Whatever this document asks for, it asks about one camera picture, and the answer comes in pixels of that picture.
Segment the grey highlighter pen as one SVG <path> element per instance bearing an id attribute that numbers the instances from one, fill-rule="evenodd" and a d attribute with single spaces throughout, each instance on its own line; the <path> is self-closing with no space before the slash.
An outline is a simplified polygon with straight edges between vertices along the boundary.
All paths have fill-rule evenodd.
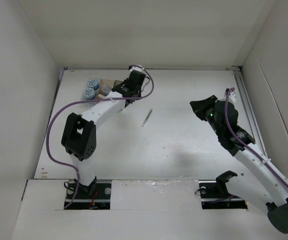
<path id="1" fill-rule="evenodd" d="M 150 109 L 149 112 L 148 112 L 148 114 L 147 114 L 147 116 L 145 117 L 145 119 L 144 119 L 142 125 L 141 125 L 142 127 L 145 127 L 145 125 L 146 125 L 147 121 L 149 120 L 149 118 L 150 118 L 152 112 L 153 112 L 153 109 Z"/>

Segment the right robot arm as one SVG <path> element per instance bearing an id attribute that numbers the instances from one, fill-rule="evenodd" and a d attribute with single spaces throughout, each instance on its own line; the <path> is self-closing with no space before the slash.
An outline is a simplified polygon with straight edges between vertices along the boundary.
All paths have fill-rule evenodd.
<path id="1" fill-rule="evenodd" d="M 212 95 L 189 103 L 196 117 L 210 125 L 219 144 L 260 184 L 256 187 L 247 181 L 245 174 L 228 170 L 215 179 L 215 191 L 221 197 L 236 196 L 256 206 L 279 232 L 288 234 L 288 179 L 263 154 L 255 139 L 238 125 L 235 101 L 235 94 L 230 93 L 222 99 Z"/>

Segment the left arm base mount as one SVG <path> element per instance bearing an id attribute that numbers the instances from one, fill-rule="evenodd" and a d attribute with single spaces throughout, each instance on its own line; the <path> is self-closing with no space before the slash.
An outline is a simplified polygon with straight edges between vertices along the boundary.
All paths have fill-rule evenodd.
<path id="1" fill-rule="evenodd" d="M 64 200 L 65 210 L 109 210 L 111 208 L 112 182 L 98 180 L 91 186 L 90 193 L 79 189 L 74 197 L 77 180 L 65 181 L 63 186 L 66 189 Z"/>

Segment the white staple box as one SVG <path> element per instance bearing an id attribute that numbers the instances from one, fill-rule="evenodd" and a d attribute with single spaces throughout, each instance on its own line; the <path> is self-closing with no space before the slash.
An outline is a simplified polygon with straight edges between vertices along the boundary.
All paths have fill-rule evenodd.
<path id="1" fill-rule="evenodd" d="M 102 95 L 102 94 L 98 94 L 97 95 L 97 99 L 106 99 L 107 97 Z"/>

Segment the blue white tape jar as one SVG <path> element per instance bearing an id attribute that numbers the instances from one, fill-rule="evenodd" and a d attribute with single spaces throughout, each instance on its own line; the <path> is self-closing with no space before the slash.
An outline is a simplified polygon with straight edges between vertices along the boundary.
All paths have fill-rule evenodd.
<path id="1" fill-rule="evenodd" d="M 88 89 L 93 89 L 94 91 L 97 91 L 100 89 L 100 83 L 101 83 L 101 79 L 99 78 L 90 78 L 87 81 L 87 88 Z"/>
<path id="2" fill-rule="evenodd" d="M 93 100 L 96 98 L 96 91 L 93 88 L 87 88 L 83 92 L 83 98 L 85 100 Z"/>

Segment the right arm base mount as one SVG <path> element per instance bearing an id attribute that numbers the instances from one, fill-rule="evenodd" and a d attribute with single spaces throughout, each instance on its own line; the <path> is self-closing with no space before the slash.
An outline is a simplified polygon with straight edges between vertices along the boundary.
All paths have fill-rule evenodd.
<path id="1" fill-rule="evenodd" d="M 203 210 L 248 209 L 246 201 L 221 191 L 215 180 L 199 180 L 195 194 L 200 196 Z"/>

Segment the clear jar of paper clips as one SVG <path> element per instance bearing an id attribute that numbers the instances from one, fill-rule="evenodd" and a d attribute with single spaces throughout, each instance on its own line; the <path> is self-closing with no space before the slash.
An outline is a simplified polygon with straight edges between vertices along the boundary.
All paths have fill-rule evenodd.
<path id="1" fill-rule="evenodd" d="M 110 85 L 104 85 L 101 89 L 101 94 L 103 96 L 107 96 L 111 90 L 112 90 L 112 87 Z"/>

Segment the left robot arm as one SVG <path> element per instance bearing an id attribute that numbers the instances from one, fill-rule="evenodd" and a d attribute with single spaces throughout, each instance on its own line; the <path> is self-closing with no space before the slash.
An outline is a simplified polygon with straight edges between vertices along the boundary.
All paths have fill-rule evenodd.
<path id="1" fill-rule="evenodd" d="M 146 78 L 144 70 L 133 66 L 128 78 L 116 85 L 99 103 L 81 113 L 71 113 L 65 123 L 61 144 L 79 172 L 78 192 L 91 198 L 96 191 L 97 178 L 92 170 L 91 156 L 97 146 L 97 130 L 113 114 L 140 98 Z"/>

